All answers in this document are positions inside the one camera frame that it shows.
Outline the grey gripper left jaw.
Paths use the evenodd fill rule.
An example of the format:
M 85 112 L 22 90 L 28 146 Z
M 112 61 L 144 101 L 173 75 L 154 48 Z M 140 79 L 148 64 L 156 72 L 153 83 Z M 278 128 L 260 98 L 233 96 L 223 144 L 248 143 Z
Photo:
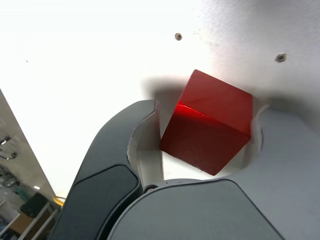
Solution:
M 160 104 L 142 100 L 93 139 L 51 232 L 53 240 L 105 240 L 123 211 L 164 179 Z

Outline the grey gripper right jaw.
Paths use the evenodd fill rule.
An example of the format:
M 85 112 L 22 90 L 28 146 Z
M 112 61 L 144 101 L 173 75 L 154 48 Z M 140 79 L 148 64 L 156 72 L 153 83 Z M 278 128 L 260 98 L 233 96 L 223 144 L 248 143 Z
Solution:
M 133 202 L 110 240 L 317 240 L 320 137 L 297 116 L 266 109 L 262 148 L 229 176 L 157 188 Z

